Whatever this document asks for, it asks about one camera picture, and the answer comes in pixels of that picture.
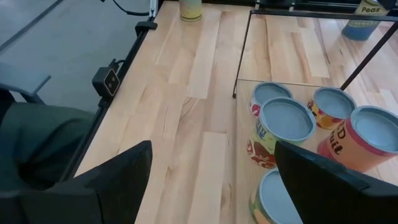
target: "colorful can label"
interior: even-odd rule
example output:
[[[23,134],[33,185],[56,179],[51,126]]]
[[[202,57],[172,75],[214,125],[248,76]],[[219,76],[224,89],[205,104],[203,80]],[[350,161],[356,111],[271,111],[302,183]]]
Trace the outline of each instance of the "colorful can label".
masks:
[[[276,167],[274,158],[276,141],[275,136],[268,131],[258,118],[247,145],[250,158],[264,168]]]
[[[325,114],[319,109],[313,99],[308,102],[307,107],[311,110],[312,115],[315,117],[315,121],[317,121],[317,126],[320,128],[333,130],[343,121],[342,119]]]
[[[257,117],[260,115],[260,109],[261,105],[259,105],[254,97],[251,98],[250,105],[249,105],[250,113],[253,114],[253,116]]]
[[[318,145],[317,152],[326,158],[342,163],[347,168],[360,172],[365,172],[396,155],[368,144],[353,129],[351,118],[338,125]]]
[[[375,0],[362,0],[354,14],[385,16],[388,12],[388,10],[385,10],[383,6]],[[368,40],[379,23],[379,21],[350,20],[342,30],[342,33],[351,40]]]
[[[201,0],[180,0],[180,17],[188,22],[200,20]]]
[[[256,189],[252,192],[249,199],[249,210],[250,214],[253,217],[254,221],[257,224],[270,224],[275,223],[272,221],[270,216],[264,210],[264,207],[261,204],[259,190]]]

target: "tin can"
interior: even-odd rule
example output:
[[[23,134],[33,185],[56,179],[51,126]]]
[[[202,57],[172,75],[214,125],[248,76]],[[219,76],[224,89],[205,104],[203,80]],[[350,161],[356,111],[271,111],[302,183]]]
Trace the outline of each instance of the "tin can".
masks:
[[[276,141],[300,145],[315,132],[315,128],[311,111],[299,101],[288,97],[274,98],[261,106],[246,150],[259,166],[274,168]]]
[[[249,210],[257,224],[303,223],[278,169],[267,172],[252,192]]]
[[[318,153],[365,172],[398,154],[398,117],[360,106],[318,145]]]
[[[364,16],[385,16],[388,12],[389,11],[385,10],[376,0],[362,0],[354,14]],[[350,20],[341,33],[351,40],[368,40],[379,23],[379,21]]]
[[[277,97],[293,98],[292,92],[282,84],[274,82],[262,82],[256,85],[253,90],[249,109],[253,116],[258,117],[261,105]]]
[[[195,22],[201,19],[201,0],[180,0],[180,18]]]
[[[308,102],[308,108],[317,121],[317,126],[324,129],[335,129],[355,110],[354,100],[339,88],[323,87],[315,91]]]

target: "blue can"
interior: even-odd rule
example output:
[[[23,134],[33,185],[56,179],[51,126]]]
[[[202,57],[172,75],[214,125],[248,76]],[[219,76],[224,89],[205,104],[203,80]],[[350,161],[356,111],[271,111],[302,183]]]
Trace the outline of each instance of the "blue can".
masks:
[[[354,14],[385,16],[388,12],[376,0],[362,0]],[[351,40],[365,41],[369,39],[379,23],[378,21],[350,20],[341,33]]]

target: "gray floor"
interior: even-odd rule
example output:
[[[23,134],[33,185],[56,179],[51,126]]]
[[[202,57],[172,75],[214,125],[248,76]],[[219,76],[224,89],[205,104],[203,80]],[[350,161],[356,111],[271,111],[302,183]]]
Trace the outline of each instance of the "gray floor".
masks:
[[[38,16],[55,0],[0,0],[0,44]]]
[[[0,13],[7,5],[4,2],[11,1],[15,0],[0,0]],[[54,2],[35,1],[41,2],[43,9],[49,6],[49,2]],[[144,12],[149,8],[149,0],[117,2],[130,11]],[[38,8],[38,5],[27,9],[15,7],[16,11],[10,12],[8,17],[15,15],[18,18],[21,13],[24,18],[33,19]],[[64,0],[25,36],[1,52],[0,60],[26,70],[50,74],[52,79],[39,91],[46,104],[94,112],[98,108],[99,97],[91,85],[93,75],[113,58],[126,57],[136,39],[134,26],[146,19],[126,15],[112,0],[104,3],[100,0]],[[21,24],[0,22],[0,26],[10,26],[2,28],[9,35],[13,30],[17,32],[16,27],[21,27]]]

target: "can lid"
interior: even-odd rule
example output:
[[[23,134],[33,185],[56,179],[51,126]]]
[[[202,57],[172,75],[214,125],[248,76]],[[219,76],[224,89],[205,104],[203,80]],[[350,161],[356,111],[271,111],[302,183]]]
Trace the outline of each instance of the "can lid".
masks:
[[[276,137],[287,141],[304,141],[315,132],[315,118],[301,102],[280,97],[261,107],[261,123]]]
[[[280,177],[278,168],[271,169],[262,178],[259,187],[260,202],[276,223],[303,223]]]
[[[355,110],[354,100],[339,88],[323,87],[314,93],[314,102],[325,114],[346,119]]]
[[[351,115],[353,129],[368,144],[398,153],[398,117],[376,106],[360,106]]]
[[[293,98],[293,94],[285,86],[274,83],[274,82],[262,82],[254,87],[253,98],[259,105],[277,98],[277,97],[290,97]]]

